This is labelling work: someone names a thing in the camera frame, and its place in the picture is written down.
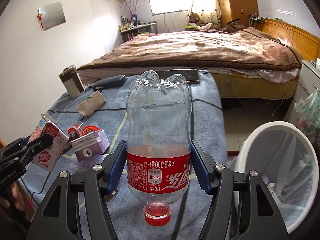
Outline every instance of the wall decoration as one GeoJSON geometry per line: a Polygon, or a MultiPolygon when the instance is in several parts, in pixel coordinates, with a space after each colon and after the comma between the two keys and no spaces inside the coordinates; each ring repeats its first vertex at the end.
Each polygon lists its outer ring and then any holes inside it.
{"type": "Polygon", "coordinates": [[[42,30],[46,31],[52,27],[66,22],[61,2],[56,2],[39,7],[38,22],[42,30]]]}

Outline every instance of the empty plastic bottle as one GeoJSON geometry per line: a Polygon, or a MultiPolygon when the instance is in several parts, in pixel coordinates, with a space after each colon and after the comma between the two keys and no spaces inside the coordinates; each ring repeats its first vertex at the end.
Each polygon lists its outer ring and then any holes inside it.
{"type": "Polygon", "coordinates": [[[160,80],[146,71],[132,82],[127,98],[128,187],[145,204],[147,223],[169,222],[189,183],[191,97],[186,79],[160,80]]]}

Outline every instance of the white cabinet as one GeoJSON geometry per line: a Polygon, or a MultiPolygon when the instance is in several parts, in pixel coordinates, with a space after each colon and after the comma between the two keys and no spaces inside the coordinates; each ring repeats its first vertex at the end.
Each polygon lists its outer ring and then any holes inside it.
{"type": "Polygon", "coordinates": [[[283,119],[283,121],[294,125],[296,125],[300,119],[300,115],[296,112],[294,107],[295,103],[299,102],[300,99],[306,100],[310,94],[316,91],[316,87],[320,89],[320,71],[305,60],[303,60],[302,63],[297,90],[283,119]]]}

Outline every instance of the plastic bag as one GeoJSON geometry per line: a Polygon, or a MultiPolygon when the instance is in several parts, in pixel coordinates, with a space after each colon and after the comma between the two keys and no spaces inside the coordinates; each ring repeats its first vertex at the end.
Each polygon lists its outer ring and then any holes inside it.
{"type": "Polygon", "coordinates": [[[320,128],[320,92],[317,90],[311,94],[305,101],[300,99],[295,104],[296,111],[301,117],[296,124],[304,134],[314,134],[317,128],[320,128]]]}

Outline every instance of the brown and white cup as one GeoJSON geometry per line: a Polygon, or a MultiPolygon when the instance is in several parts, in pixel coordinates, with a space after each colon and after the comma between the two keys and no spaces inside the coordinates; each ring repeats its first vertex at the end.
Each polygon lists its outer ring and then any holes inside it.
{"type": "Polygon", "coordinates": [[[84,93],[84,86],[75,65],[65,68],[59,77],[72,98],[84,93]]]}

